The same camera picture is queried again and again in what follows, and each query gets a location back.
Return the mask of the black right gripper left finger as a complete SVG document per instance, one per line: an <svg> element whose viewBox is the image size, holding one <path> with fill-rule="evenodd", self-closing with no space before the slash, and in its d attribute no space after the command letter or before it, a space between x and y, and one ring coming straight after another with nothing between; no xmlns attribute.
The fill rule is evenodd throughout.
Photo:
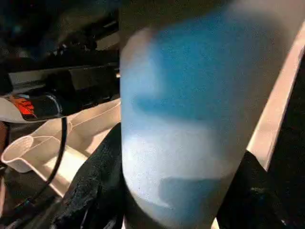
<svg viewBox="0 0 305 229"><path fill-rule="evenodd" d="M50 228L120 229L124 192L121 124L117 124L77 171Z"/></svg>

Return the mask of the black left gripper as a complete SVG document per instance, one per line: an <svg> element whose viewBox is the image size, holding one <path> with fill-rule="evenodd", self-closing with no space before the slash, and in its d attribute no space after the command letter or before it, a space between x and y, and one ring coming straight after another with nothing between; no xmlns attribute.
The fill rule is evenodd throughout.
<svg viewBox="0 0 305 229"><path fill-rule="evenodd" d="M95 107L119 98L119 78L113 68L71 70L75 99L81 107ZM26 121L65 117L71 111L71 98L64 94L15 94L14 106Z"/></svg>

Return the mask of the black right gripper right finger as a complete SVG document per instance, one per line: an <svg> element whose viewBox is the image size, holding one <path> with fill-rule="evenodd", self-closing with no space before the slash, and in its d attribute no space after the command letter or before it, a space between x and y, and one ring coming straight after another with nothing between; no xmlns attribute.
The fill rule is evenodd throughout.
<svg viewBox="0 0 305 229"><path fill-rule="evenodd" d="M221 229L303 229L289 200L257 158L245 152L218 210Z"/></svg>

